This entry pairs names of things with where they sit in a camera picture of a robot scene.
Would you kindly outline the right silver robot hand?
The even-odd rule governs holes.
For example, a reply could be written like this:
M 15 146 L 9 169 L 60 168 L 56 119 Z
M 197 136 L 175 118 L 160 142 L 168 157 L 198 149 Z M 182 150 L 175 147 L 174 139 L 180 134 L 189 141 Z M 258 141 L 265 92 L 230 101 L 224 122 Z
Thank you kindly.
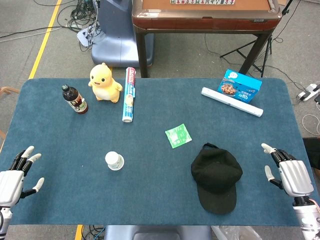
M 294 207 L 314 205 L 315 203 L 309 198 L 314 187 L 305 163 L 283 149 L 271 147 L 266 143 L 262 143 L 261 147 L 264 153 L 272 157 L 280 174 L 280 179 L 276 179 L 271 168 L 265 165 L 264 172 L 268 182 L 293 197 Z

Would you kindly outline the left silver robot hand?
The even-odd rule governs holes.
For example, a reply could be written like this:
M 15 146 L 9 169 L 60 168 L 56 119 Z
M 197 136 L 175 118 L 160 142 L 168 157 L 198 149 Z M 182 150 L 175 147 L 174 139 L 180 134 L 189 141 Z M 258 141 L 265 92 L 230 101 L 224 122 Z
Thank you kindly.
M 19 152 L 13 159 L 9 169 L 0 172 L 0 206 L 2 208 L 13 207 L 20 199 L 39 192 L 43 186 L 45 178 L 41 177 L 34 187 L 23 190 L 25 178 L 31 166 L 42 156 L 40 153 L 31 155 L 34 148 L 31 145 Z

